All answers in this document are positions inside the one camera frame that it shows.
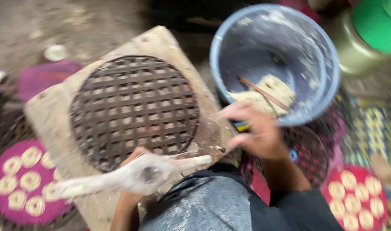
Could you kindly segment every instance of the patterned fabric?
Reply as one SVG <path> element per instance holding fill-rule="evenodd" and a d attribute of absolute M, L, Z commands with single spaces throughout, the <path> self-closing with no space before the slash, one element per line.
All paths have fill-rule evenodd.
<path fill-rule="evenodd" d="M 344 163 L 370 167 L 373 154 L 382 155 L 391 165 L 391 101 L 348 96 L 343 90 L 335 100 L 347 125 L 341 143 Z M 391 190 L 386 187 L 391 230 Z"/>

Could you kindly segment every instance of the dough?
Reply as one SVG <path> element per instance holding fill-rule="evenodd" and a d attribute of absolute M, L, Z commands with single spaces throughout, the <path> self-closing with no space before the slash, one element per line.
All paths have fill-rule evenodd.
<path fill-rule="evenodd" d="M 384 212 L 382 200 L 379 198 L 372 198 L 370 205 L 371 205 L 371 212 L 373 216 L 376 218 L 382 217 Z"/>
<path fill-rule="evenodd" d="M 60 173 L 60 171 L 58 169 L 54 170 L 54 172 L 53 172 L 53 179 L 55 181 L 62 181 L 63 180 L 62 174 Z"/>
<path fill-rule="evenodd" d="M 356 186 L 356 178 L 350 171 L 342 171 L 341 173 L 342 185 L 348 190 L 354 190 Z"/>
<path fill-rule="evenodd" d="M 359 223 L 361 223 L 362 228 L 370 230 L 373 228 L 373 216 L 369 210 L 363 209 L 359 213 Z"/>
<path fill-rule="evenodd" d="M 26 202 L 26 212 L 34 217 L 38 217 L 44 213 L 44 200 L 41 196 L 34 196 Z"/>
<path fill-rule="evenodd" d="M 346 214 L 344 217 L 344 227 L 346 231 L 357 231 L 359 225 L 356 216 L 352 214 Z"/>
<path fill-rule="evenodd" d="M 376 197 L 382 191 L 381 182 L 373 176 L 367 176 L 365 179 L 365 185 L 367 186 L 367 189 L 372 196 Z"/>
<path fill-rule="evenodd" d="M 262 79 L 256 84 L 256 86 L 261 88 L 274 98 L 278 99 L 287 107 L 291 106 L 295 101 L 295 93 L 288 87 L 288 85 L 282 82 L 279 78 L 270 74 L 263 76 Z M 236 102 L 248 99 L 249 101 L 254 102 L 254 107 L 256 109 L 261 110 L 264 113 L 274 114 L 274 110 L 267 103 L 264 96 L 262 96 L 260 93 L 256 92 L 252 88 L 244 92 L 228 93 Z M 270 101 L 270 103 L 279 115 L 284 115 L 287 113 L 286 110 L 278 107 L 272 101 Z"/>
<path fill-rule="evenodd" d="M 53 160 L 50 158 L 49 152 L 46 152 L 44 154 L 44 156 L 42 157 L 42 161 L 40 161 L 40 163 L 45 169 L 52 169 L 55 167 Z"/>
<path fill-rule="evenodd" d="M 345 198 L 345 207 L 347 208 L 348 213 L 356 214 L 361 209 L 361 202 L 355 195 L 349 194 Z"/>
<path fill-rule="evenodd" d="M 42 151 L 36 146 L 32 146 L 24 151 L 22 155 L 23 166 L 25 168 L 33 167 L 37 162 L 39 162 L 41 157 Z"/>
<path fill-rule="evenodd" d="M 3 176 L 0 179 L 0 195 L 3 196 L 13 192 L 17 185 L 16 176 Z"/>
<path fill-rule="evenodd" d="M 342 201 L 331 201 L 329 203 L 329 208 L 331 209 L 332 214 L 335 218 L 342 218 L 345 214 L 345 206 Z"/>
<path fill-rule="evenodd" d="M 18 156 L 14 156 L 6 160 L 3 164 L 3 172 L 6 175 L 16 174 L 22 166 L 22 159 Z"/>
<path fill-rule="evenodd" d="M 20 179 L 20 187 L 28 192 L 33 192 L 40 186 L 40 175 L 38 172 L 30 171 L 23 174 Z"/>
<path fill-rule="evenodd" d="M 360 201 L 368 201 L 369 192 L 367 187 L 364 184 L 357 184 L 357 186 L 355 187 L 355 196 Z"/>
<path fill-rule="evenodd" d="M 345 196 L 345 189 L 339 181 L 332 181 L 329 186 L 329 194 L 336 200 L 341 200 Z"/>
<path fill-rule="evenodd" d="M 56 192 L 54 190 L 55 182 L 50 182 L 45 185 L 42 190 L 43 199 L 47 202 L 57 201 Z"/>
<path fill-rule="evenodd" d="M 8 207 L 11 210 L 23 210 L 26 202 L 26 193 L 21 190 L 14 191 L 8 198 Z"/>

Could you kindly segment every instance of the metal grate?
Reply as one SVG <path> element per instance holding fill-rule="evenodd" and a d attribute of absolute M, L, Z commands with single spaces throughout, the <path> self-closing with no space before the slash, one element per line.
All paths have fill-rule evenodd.
<path fill-rule="evenodd" d="M 70 107 L 82 153 L 102 171 L 117 169 L 142 145 L 183 151 L 197 126 L 196 97 L 186 78 L 155 57 L 128 55 L 95 70 Z"/>

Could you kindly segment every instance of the wooden board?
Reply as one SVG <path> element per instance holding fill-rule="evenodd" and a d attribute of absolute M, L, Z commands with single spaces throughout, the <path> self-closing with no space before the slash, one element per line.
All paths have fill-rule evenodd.
<path fill-rule="evenodd" d="M 82 156 L 79 146 L 70 129 L 70 103 L 89 74 L 107 60 L 122 55 L 142 54 L 162 58 L 176 66 L 189 80 L 198 97 L 200 107 L 199 127 L 189 150 L 200 148 L 204 155 L 209 154 L 217 162 L 223 153 L 215 147 L 224 147 L 236 134 L 227 121 L 216 121 L 219 112 L 218 102 L 202 81 L 194 66 L 180 49 L 177 40 L 162 26 L 148 30 L 116 50 L 104 55 L 63 83 L 52 86 L 32 98 L 25 105 L 25 113 L 33 124 L 35 132 L 46 145 L 47 150 L 65 178 L 100 174 Z M 172 179 L 159 193 L 165 193 L 180 178 Z M 110 229 L 113 213 L 120 193 L 103 192 L 85 198 L 75 199 L 75 204 L 92 231 Z"/>

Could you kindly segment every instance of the hand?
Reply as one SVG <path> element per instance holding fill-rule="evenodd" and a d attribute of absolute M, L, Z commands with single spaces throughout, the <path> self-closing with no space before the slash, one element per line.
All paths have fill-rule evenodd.
<path fill-rule="evenodd" d="M 227 148 L 240 146 L 250 154 L 262 159 L 289 158 L 288 150 L 281 140 L 280 129 L 270 115 L 253 107 L 250 101 L 241 101 L 225 107 L 220 112 L 223 119 L 244 120 L 249 123 L 251 134 L 243 133 L 232 138 Z"/>
<path fill-rule="evenodd" d="M 125 166 L 126 164 L 130 163 L 132 160 L 136 159 L 139 155 L 143 153 L 150 152 L 147 150 L 145 147 L 138 146 L 133 150 L 133 152 L 130 154 L 130 156 L 124 160 L 121 164 L 120 167 Z M 130 191 L 124 191 L 121 192 L 120 194 L 121 198 L 128 198 L 128 200 L 132 201 L 133 203 L 137 202 L 137 204 L 144 198 L 143 195 L 140 195 L 138 193 L 130 192 Z"/>
<path fill-rule="evenodd" d="M 133 152 L 130 154 L 130 156 L 124 160 L 121 164 L 120 164 L 120 167 L 123 167 L 125 166 L 126 164 L 130 163 L 132 160 L 134 160 L 136 157 L 138 157 L 139 155 L 143 154 L 143 153 L 149 153 L 150 151 L 147 150 L 145 147 L 141 147 L 141 146 L 138 146 L 136 147 Z"/>

